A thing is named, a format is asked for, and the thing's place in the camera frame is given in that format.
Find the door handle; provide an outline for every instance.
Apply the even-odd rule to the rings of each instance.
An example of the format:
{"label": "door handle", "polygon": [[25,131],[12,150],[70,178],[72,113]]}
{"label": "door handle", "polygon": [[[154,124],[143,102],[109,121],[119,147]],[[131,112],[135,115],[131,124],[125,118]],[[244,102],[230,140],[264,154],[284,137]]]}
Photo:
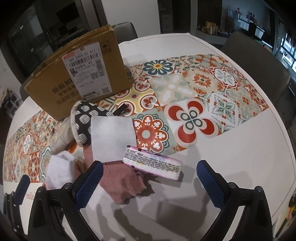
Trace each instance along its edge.
{"label": "door handle", "polygon": [[46,33],[46,35],[47,35],[47,38],[48,38],[49,42],[51,43],[51,42],[52,42],[52,40],[51,40],[51,38],[50,38],[50,35],[49,35],[49,33]]}

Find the cardboard box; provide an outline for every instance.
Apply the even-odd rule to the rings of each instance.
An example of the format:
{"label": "cardboard box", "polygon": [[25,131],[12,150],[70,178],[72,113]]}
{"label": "cardboard box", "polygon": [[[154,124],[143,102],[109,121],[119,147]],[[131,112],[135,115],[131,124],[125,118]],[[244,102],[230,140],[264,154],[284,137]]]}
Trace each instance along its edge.
{"label": "cardboard box", "polygon": [[95,103],[130,87],[114,30],[106,25],[72,40],[44,60],[25,90],[59,121],[70,115],[78,100]]}

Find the bar of soap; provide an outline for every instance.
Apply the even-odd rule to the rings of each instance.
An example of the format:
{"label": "bar of soap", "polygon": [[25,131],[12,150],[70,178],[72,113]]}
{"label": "bar of soap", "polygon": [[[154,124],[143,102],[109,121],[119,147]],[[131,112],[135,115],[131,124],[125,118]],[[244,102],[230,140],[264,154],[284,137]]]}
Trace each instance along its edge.
{"label": "bar of soap", "polygon": [[179,179],[182,166],[180,160],[150,153],[129,145],[126,148],[122,162],[140,171],[175,181]]}

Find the screw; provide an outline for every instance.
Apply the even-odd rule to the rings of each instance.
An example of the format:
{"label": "screw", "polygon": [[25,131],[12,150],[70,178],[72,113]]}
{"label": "screw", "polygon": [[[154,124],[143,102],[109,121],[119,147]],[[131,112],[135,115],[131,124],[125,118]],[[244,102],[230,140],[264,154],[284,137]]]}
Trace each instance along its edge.
{"label": "screw", "polygon": [[256,188],[257,188],[257,190],[258,190],[259,192],[262,192],[262,191],[263,191],[263,188],[262,188],[261,186],[257,186]]}
{"label": "screw", "polygon": [[237,185],[235,183],[228,183],[228,186],[231,188],[231,189],[235,189],[237,187]]}
{"label": "screw", "polygon": [[65,189],[69,189],[71,186],[72,186],[72,183],[66,183],[66,184],[64,185],[64,188],[65,188]]}
{"label": "screw", "polygon": [[44,187],[38,187],[37,191],[42,192],[44,190]]}

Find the white table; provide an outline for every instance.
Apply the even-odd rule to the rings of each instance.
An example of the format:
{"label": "white table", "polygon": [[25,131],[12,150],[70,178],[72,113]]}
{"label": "white table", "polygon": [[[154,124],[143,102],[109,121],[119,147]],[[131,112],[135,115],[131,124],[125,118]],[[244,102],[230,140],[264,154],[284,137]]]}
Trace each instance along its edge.
{"label": "white table", "polygon": [[[202,238],[219,209],[213,206],[196,176],[195,167],[201,159],[206,159],[226,181],[235,182],[239,187],[253,189],[257,185],[262,186],[274,223],[295,190],[296,162],[284,124],[256,82],[221,51],[190,34],[148,36],[119,46],[127,66],[182,55],[221,55],[251,82],[269,109],[223,135],[205,139],[198,146],[172,155],[183,161],[182,182],[151,182],[154,194],[137,196],[122,206],[115,205],[98,185],[87,207],[81,210],[96,235],[104,240],[122,237],[126,240],[138,237],[140,240],[178,241]],[[15,114],[7,138],[39,110],[40,107],[30,97],[27,98]],[[36,191],[40,185],[32,183],[28,192]],[[16,186],[17,183],[4,182],[4,191],[10,193]],[[20,206],[25,233],[32,202],[25,199]],[[225,240],[232,237],[242,210],[243,207],[239,208]]]}

